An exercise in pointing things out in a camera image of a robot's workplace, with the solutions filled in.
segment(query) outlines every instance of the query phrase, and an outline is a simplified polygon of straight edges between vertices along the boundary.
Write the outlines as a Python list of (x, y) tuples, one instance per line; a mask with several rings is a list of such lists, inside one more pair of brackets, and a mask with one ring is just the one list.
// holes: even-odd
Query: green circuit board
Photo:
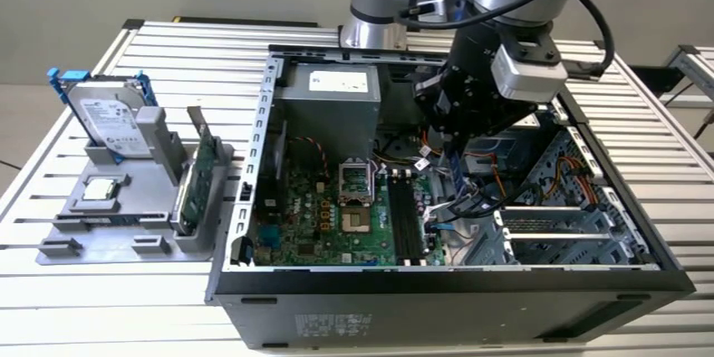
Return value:
[[(319, 192), (314, 174), (291, 169), (287, 176), (286, 212), (282, 223), (270, 228), (268, 235), (274, 238), (270, 244), (259, 236), (256, 263), (272, 266), (394, 266), (386, 178), (377, 178), (374, 202), (362, 208), (340, 207), (336, 181), (324, 184)], [(421, 197), (430, 194), (425, 177), (415, 179), (414, 191)], [(356, 219), (362, 226), (351, 225), (348, 219)], [(427, 254), (425, 260), (427, 265), (445, 263), (438, 238), (437, 251)]]

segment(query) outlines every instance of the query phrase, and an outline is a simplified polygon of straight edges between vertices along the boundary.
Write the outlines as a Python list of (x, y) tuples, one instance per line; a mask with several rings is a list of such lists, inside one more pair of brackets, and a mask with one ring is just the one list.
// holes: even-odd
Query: robotic arm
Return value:
[[(403, 26), (457, 29), (446, 65), (417, 84), (414, 91), (430, 126), (447, 140), (447, 154), (461, 155), (473, 137), (495, 135), (534, 112), (538, 103), (557, 96), (569, 77), (598, 79), (605, 72), (614, 58), (614, 43), (605, 19), (589, 0), (581, 2), (601, 27), (606, 59), (601, 64), (561, 59), (550, 32), (566, 1), (352, 0), (343, 46), (405, 48), (405, 40), (393, 40), (398, 35), (406, 37), (399, 31)], [(365, 5), (371, 3), (386, 7), (379, 16), (374, 15), (375, 8), (366, 11)], [(370, 29), (354, 29), (356, 22), (371, 24)]]

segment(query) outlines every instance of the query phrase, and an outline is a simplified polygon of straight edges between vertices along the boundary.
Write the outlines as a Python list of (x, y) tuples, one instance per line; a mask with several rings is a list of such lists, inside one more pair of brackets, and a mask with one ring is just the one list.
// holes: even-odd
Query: motherboard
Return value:
[[(326, 182), (323, 176), (299, 166), (286, 173), (286, 202), (280, 217), (262, 222), (255, 263), (271, 266), (394, 266), (403, 248), (402, 232), (414, 233), (410, 247), (418, 249), (422, 265), (443, 265), (439, 239), (429, 249), (421, 212), (433, 202), (426, 176), (391, 177), (367, 167), (367, 182), (374, 183), (371, 202), (346, 201), (340, 196), (340, 182)], [(352, 165), (344, 168), (342, 188), (366, 193), (369, 186), (356, 184), (359, 173)], [(391, 184), (406, 186), (410, 202), (398, 211), (391, 205)]]

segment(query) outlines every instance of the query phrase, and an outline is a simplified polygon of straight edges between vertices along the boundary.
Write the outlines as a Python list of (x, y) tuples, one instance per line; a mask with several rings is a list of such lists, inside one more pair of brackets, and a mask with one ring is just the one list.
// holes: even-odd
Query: aluminum table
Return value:
[[(451, 33), (413, 33), (410, 49), (446, 52)], [(236, 149), (240, 175), (271, 43), (336, 46), (336, 30), (144, 22), (122, 29), (95, 74), (151, 77), (170, 130), (198, 140), (186, 112), (200, 105), (211, 131)], [(561, 41), (569, 59), (595, 61), (590, 42)], [(697, 293), (589, 344), (478, 349), (332, 349), (354, 355), (714, 355), (714, 162), (618, 58), (599, 83), (567, 84), (613, 162), (650, 215)], [(86, 165), (86, 133), (60, 115), (0, 199), (0, 354), (242, 355), (250, 352), (222, 308), (203, 304), (210, 262), (40, 266), (32, 248), (51, 230)], [(230, 218), (236, 183), (228, 182)]]

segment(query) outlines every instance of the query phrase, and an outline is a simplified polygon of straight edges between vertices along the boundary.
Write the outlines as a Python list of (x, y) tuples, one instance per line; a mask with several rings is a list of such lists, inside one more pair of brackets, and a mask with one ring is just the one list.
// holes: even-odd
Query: label sticker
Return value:
[(423, 145), (422, 148), (419, 148), (419, 154), (422, 154), (423, 157), (427, 157), (433, 153), (433, 149), (429, 145)]
[(126, 157), (150, 156), (144, 136), (136, 126), (132, 110), (118, 100), (82, 99), (79, 101), (95, 131), (98, 142)]
[(298, 336), (366, 336), (371, 314), (296, 314)]
[(417, 167), (418, 171), (422, 171), (429, 165), (430, 165), (430, 161), (422, 158), (417, 161), (417, 163), (414, 164), (414, 167)]
[(367, 93), (367, 73), (355, 71), (314, 71), (310, 91)]

